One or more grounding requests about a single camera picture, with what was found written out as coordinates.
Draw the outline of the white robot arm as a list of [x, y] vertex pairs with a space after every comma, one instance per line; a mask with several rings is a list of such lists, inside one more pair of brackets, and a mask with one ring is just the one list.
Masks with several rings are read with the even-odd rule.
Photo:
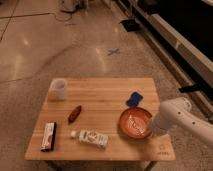
[[210, 124], [191, 113], [192, 104], [187, 98], [179, 97], [160, 103], [159, 111], [150, 121], [151, 131], [162, 136], [177, 125], [190, 132], [205, 145], [213, 148], [213, 124]]

